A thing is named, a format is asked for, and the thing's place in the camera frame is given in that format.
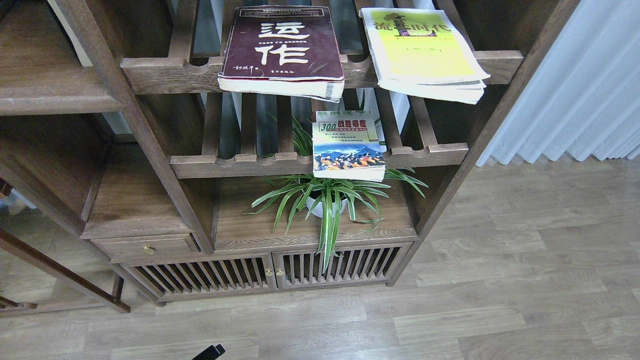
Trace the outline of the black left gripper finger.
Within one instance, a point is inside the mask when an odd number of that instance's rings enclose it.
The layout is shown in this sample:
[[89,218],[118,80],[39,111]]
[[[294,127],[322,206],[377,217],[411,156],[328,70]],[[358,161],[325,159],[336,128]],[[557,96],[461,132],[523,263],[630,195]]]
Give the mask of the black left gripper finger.
[[201,353],[197,354],[192,360],[217,360],[220,356],[226,353],[226,349],[221,345],[210,345]]

